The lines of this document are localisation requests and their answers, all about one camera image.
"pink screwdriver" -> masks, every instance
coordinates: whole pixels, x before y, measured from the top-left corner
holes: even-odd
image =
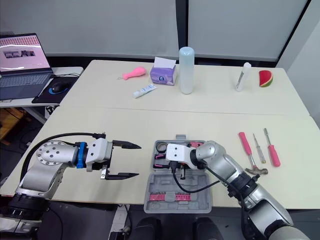
[[[266,168],[259,169],[258,166],[256,165],[255,160],[252,157],[252,151],[251,151],[250,145],[248,143],[248,140],[246,138],[246,134],[243,131],[239,132],[239,137],[241,139],[241,142],[242,142],[242,145],[243,145],[243,148],[244,148],[246,154],[249,156],[249,160],[250,160],[250,163],[252,165],[252,169],[246,168],[245,170],[248,173],[253,174],[253,175],[256,175],[256,174],[259,174],[259,175],[268,174],[268,169],[266,169]]]
[[[275,167],[280,167],[281,163],[277,154],[277,151],[275,149],[275,146],[271,144],[269,134],[266,128],[263,129],[264,134],[266,136],[266,140],[268,142],[268,149],[269,149],[269,154],[270,154],[270,159],[272,161],[273,166]]]
[[[118,77],[118,79],[128,80],[129,78],[139,77],[146,74],[146,69],[143,66],[136,67],[132,72],[123,73],[122,77]]]

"laptop keyboard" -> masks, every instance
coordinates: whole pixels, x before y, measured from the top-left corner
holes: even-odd
[[[0,88],[16,87],[43,84],[50,74],[35,74],[35,75],[22,75],[22,76],[6,76],[0,78]]]

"white tube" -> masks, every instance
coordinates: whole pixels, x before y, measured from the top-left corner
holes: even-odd
[[[141,88],[141,89],[138,90],[138,91],[135,91],[135,92],[133,93],[133,97],[136,99],[136,98],[138,98],[138,97],[141,97],[142,95],[145,95],[145,94],[151,92],[152,90],[155,90],[156,88],[157,88],[157,87],[156,87],[155,85],[149,84],[148,86],[143,87],[143,88]]]
[[[195,51],[188,46],[179,50],[179,87],[184,94],[194,89]]]
[[[251,69],[251,64],[246,62],[244,65],[243,65],[243,68],[241,70],[241,73],[240,73],[240,77],[239,77],[239,80],[235,86],[235,90],[238,91],[238,92],[241,92],[242,91],[242,88],[244,87],[244,84],[249,76],[249,72],[250,72],[250,69]]]

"laptop screen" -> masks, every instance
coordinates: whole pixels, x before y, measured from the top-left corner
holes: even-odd
[[[36,34],[0,38],[1,73],[48,68],[49,63]]]

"watermelon slice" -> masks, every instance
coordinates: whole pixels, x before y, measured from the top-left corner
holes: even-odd
[[[265,88],[270,86],[270,84],[274,79],[274,75],[272,74],[272,72],[268,70],[262,70],[262,71],[259,71],[259,75],[260,75],[260,87]]]

